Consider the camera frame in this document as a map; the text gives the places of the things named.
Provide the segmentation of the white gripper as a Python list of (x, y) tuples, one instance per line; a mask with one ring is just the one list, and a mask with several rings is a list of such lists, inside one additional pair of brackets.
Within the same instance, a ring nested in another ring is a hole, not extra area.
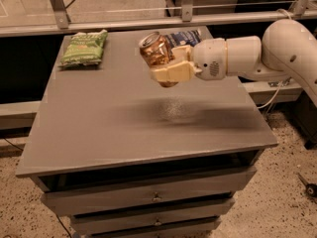
[(163, 85), (190, 80), (194, 75), (202, 80), (221, 80), (226, 76), (227, 44), (224, 39), (206, 39), (193, 48), (185, 45), (171, 49), (175, 64), (152, 67), (150, 77)]

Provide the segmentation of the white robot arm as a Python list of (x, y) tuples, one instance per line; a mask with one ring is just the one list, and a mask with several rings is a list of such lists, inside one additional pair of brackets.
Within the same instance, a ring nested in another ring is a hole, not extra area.
[(195, 47), (172, 50), (175, 60), (151, 68), (157, 82), (183, 82), (196, 76), (221, 80), (240, 76), (254, 81), (279, 81), (289, 77), (317, 105), (317, 41), (300, 23), (278, 20), (262, 37), (206, 39)]

